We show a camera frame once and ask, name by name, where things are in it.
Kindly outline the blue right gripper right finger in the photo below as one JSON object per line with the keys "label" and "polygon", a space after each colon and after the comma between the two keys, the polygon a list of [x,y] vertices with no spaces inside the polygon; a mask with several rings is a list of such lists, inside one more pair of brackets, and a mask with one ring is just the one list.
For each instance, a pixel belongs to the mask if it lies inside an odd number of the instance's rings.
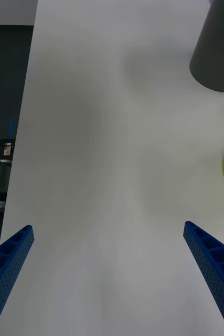
{"label": "blue right gripper right finger", "polygon": [[224,244],[190,221],[183,237],[224,319]]}

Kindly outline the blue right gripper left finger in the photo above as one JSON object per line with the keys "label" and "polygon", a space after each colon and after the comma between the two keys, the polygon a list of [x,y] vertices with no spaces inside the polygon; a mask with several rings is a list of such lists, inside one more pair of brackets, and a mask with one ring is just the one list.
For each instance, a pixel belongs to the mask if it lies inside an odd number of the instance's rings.
{"label": "blue right gripper left finger", "polygon": [[33,242],[33,228],[27,225],[0,245],[0,315]]}

